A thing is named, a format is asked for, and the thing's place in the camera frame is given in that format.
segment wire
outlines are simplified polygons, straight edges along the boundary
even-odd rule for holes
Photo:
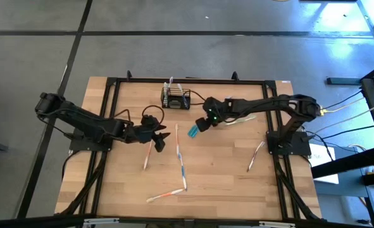
[[[115,117],[117,117],[118,115],[121,115],[121,114],[124,113],[124,112],[127,112],[127,113],[128,113],[128,120],[129,120],[129,122],[130,122],[130,112],[129,112],[129,109],[122,110],[121,112],[115,114],[112,118],[115,118]]]
[[[55,113],[57,113],[57,112],[59,112],[59,111],[70,111],[70,112],[72,112],[72,113],[76,113],[76,114],[82,115],[82,116],[84,116],[84,117],[87,117],[87,118],[89,118],[89,119],[91,119],[91,120],[95,120],[95,121],[107,121],[107,120],[112,120],[112,119],[113,119],[113,118],[104,118],[104,119],[100,119],[100,118],[96,118],[96,117],[90,117],[90,116],[88,116],[88,115],[86,115],[86,114],[84,114],[84,113],[82,113],[82,112],[79,112],[79,111],[76,111],[76,110],[71,110],[71,109],[69,109],[69,108],[60,108],[60,109],[58,109],[58,110],[51,111],[51,112],[48,113],[48,114],[38,114],[38,115],[45,116],[45,117],[49,117],[49,116],[51,116],[51,115],[53,115],[53,114],[55,114]]]
[[[372,107],[372,108],[370,108],[369,110],[364,111],[364,112],[362,112],[362,113],[360,113],[360,114],[358,114],[358,115],[355,115],[355,116],[353,116],[353,117],[347,118],[347,119],[345,119],[345,120],[339,121],[339,122],[337,122],[337,123],[333,123],[333,124],[331,124],[331,125],[329,125],[329,126],[327,126],[327,127],[324,127],[324,128],[322,128],[322,129],[319,129],[319,130],[317,130],[315,133],[318,133],[319,131],[321,131],[321,130],[325,130],[325,129],[329,128],[329,127],[333,127],[334,125],[341,124],[341,123],[344,123],[344,122],[346,122],[346,121],[352,120],[353,118],[357,118],[357,117],[359,117],[359,116],[361,116],[361,115],[363,115],[363,114],[365,114],[365,113],[368,113],[368,112],[370,112],[370,111],[372,111],[372,110],[374,110],[374,107]]]
[[[79,152],[79,151],[73,151],[73,153],[70,154],[70,155],[66,158],[65,162],[63,163],[63,167],[61,168],[61,180],[63,180],[63,177],[65,176],[66,164],[67,164],[68,160],[69,160],[72,156],[76,155],[78,152]]]
[[[352,132],[352,131],[355,131],[355,130],[368,129],[368,128],[371,128],[371,127],[374,127],[374,125],[367,126],[367,127],[360,127],[360,128],[357,128],[357,129],[345,130],[345,131],[339,132],[339,133],[331,135],[331,136],[323,137],[323,139],[328,139],[330,137],[338,136],[338,135],[341,135],[341,134],[344,134],[344,133],[347,133],[347,132]]]
[[[349,104],[347,104],[347,105],[344,105],[343,107],[337,108],[336,110],[329,111],[329,110],[326,110],[326,108],[324,108],[322,111],[323,111],[324,113],[333,113],[333,112],[336,112],[336,111],[342,110],[343,108],[347,108],[348,106],[351,106],[352,104],[356,103],[357,101],[361,101],[362,99],[364,99],[364,98],[359,98],[358,100],[353,101],[353,102],[351,102],[351,103],[349,103]]]
[[[206,101],[206,99],[204,99],[201,95],[199,95],[199,93],[197,93],[197,92],[195,92],[195,91],[192,91],[192,90],[190,90],[192,93],[194,93],[194,94],[197,94],[203,101]]]
[[[309,159],[305,155],[301,155],[301,157],[303,159],[305,159],[309,163],[309,165],[311,166],[311,168],[312,168],[312,163],[309,161]]]
[[[149,105],[149,106],[147,106],[147,107],[145,107],[145,108],[143,109],[143,111],[142,111],[142,117],[144,116],[144,112],[145,112],[148,108],[152,108],[152,107],[158,108],[158,109],[162,112],[162,114],[163,114],[163,116],[161,117],[161,120],[160,120],[159,124],[157,124],[157,126],[155,126],[154,129],[152,130],[152,131],[154,131],[154,130],[156,130],[156,129],[161,125],[161,123],[163,123],[164,115],[165,115],[165,114],[164,114],[164,110],[163,110],[161,107],[152,104],[152,105]]]
[[[328,106],[328,107],[326,107],[324,109],[331,108],[333,106],[339,105],[339,104],[343,103],[344,101],[347,101],[348,99],[352,98],[353,96],[355,96],[355,95],[357,95],[359,93],[361,93],[361,91],[358,91],[356,94],[353,94],[353,95],[349,96],[348,98],[345,98],[344,100],[342,100],[342,101],[340,101],[338,103],[332,104],[332,105],[330,105],[330,106]]]
[[[59,129],[58,127],[56,127],[56,126],[54,126],[54,125],[51,125],[51,124],[49,124],[48,122],[44,121],[43,119],[41,119],[40,116],[37,115],[37,118],[38,118],[41,122],[45,123],[46,125],[51,126],[51,127],[53,127],[54,129],[60,131],[60,132],[63,133],[63,135],[66,136],[67,138],[72,139],[72,137],[69,136],[66,132],[64,132],[64,131],[62,131],[61,129]]]
[[[325,143],[327,143],[327,144],[331,144],[331,145],[334,145],[334,146],[336,146],[336,147],[338,147],[338,148],[341,148],[341,149],[343,149],[343,150],[346,150],[346,151],[356,152],[356,151],[354,151],[354,150],[346,149],[346,148],[344,148],[344,147],[342,147],[342,146],[339,146],[339,145],[337,145],[337,144],[334,144],[334,143],[332,143],[332,142],[325,142]]]
[[[313,133],[313,132],[310,132],[310,131],[308,131],[308,130],[307,130],[306,132],[309,132],[309,133],[313,134],[314,136],[318,136],[318,137],[320,138],[321,142],[322,142],[323,145],[325,145],[325,147],[326,147],[326,151],[327,151],[328,156],[329,156],[330,159],[333,161],[332,154],[331,154],[330,151],[328,150],[328,146],[327,146],[326,142],[323,140],[323,138],[320,137],[318,134]]]
[[[358,145],[358,144],[351,144],[351,145],[348,145],[347,147],[358,147],[359,149],[366,151],[366,148],[364,146]]]

